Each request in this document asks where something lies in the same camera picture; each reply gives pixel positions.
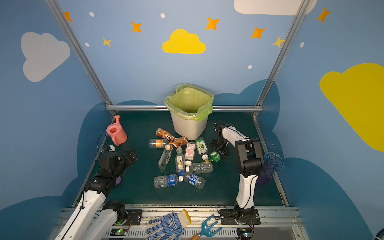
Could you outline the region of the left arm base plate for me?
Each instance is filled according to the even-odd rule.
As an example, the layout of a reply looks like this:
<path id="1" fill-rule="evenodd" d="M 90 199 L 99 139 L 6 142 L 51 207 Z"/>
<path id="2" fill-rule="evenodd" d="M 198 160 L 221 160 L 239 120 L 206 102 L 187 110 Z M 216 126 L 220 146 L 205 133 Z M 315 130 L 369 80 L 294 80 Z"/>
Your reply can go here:
<path id="1" fill-rule="evenodd" d="M 141 224 L 143 210 L 141 209 L 128 209 L 126 210 L 126 219 L 123 221 L 122 226 L 139 226 Z"/>

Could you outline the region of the blue label bottle front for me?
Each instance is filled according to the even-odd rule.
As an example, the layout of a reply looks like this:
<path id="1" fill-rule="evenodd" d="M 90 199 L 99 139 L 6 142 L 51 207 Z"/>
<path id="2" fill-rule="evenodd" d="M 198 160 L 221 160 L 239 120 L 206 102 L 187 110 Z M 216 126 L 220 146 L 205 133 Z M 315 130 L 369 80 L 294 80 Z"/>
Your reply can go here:
<path id="1" fill-rule="evenodd" d="M 174 187 L 178 183 L 183 181 L 184 181 L 184 177 L 178 176 L 176 174 L 158 176 L 154 178 L 154 187 L 156 189 L 165 188 L 165 187 Z"/>

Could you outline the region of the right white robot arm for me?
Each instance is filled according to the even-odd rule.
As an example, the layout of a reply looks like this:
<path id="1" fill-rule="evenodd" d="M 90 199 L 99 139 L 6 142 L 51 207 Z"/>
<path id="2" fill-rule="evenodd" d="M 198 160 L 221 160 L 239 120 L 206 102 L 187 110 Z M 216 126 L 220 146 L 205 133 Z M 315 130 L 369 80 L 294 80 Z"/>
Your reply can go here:
<path id="1" fill-rule="evenodd" d="M 231 153 L 228 144 L 234 146 L 235 164 L 240 176 L 236 208 L 245 214 L 254 208 L 255 185 L 264 168 L 264 155 L 261 140 L 250 138 L 239 132 L 233 125 L 215 123 L 217 139 L 210 147 L 224 157 Z"/>

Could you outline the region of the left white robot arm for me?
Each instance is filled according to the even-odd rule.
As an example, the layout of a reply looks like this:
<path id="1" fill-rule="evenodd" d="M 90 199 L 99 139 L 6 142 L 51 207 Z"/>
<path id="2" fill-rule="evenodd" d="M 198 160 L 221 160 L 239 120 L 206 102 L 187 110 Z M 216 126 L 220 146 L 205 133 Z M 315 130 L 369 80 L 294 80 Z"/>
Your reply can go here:
<path id="1" fill-rule="evenodd" d="M 117 185 L 118 178 L 137 159 L 136 152 L 131 150 L 122 155 L 116 151 L 103 153 L 99 157 L 97 174 L 86 184 L 78 205 L 56 239 L 100 240 L 114 224 L 125 223 L 128 218 L 126 207 L 118 201 L 107 202 L 96 221 L 93 224 L 91 221 Z"/>

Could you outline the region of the green plastic bottle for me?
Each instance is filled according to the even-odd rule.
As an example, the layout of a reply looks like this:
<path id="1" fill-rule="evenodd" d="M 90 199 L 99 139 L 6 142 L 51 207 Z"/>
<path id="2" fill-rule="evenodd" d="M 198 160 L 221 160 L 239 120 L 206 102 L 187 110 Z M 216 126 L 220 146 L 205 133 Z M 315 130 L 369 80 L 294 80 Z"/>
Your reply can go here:
<path id="1" fill-rule="evenodd" d="M 221 160 L 221 156 L 220 156 L 220 154 L 219 154 L 218 152 L 213 151 L 213 152 L 211 152 L 211 153 L 209 154 L 209 161 L 210 161 L 210 162 L 215 162 L 215 163 L 217 163 L 217 162 L 219 162 L 220 160 Z"/>

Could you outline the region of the blue label bottle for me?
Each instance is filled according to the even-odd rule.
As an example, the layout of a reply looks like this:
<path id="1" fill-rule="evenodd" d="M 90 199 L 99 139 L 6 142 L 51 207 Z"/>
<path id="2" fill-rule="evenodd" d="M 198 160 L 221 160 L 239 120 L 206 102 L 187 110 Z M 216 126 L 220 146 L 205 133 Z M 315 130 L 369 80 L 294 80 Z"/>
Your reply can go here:
<path id="1" fill-rule="evenodd" d="M 154 187 L 156 189 L 165 188 L 165 187 L 174 187 L 178 183 L 183 181 L 184 181 L 184 177 L 178 176 L 176 174 L 158 176 L 154 178 Z"/>
<path id="2" fill-rule="evenodd" d="M 180 171 L 179 176 L 183 177 L 183 181 L 193 185 L 199 190 L 202 190 L 205 186 L 206 179 L 199 177 L 198 175 L 190 172 Z"/>

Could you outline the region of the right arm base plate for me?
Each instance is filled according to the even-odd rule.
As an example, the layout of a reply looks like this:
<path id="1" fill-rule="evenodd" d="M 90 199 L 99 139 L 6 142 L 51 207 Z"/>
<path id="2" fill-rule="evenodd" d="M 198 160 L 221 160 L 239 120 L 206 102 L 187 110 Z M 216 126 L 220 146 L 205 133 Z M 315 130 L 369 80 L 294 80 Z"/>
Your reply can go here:
<path id="1" fill-rule="evenodd" d="M 259 212 L 254 208 L 249 209 L 219 209 L 218 219 L 222 225 L 260 225 Z"/>

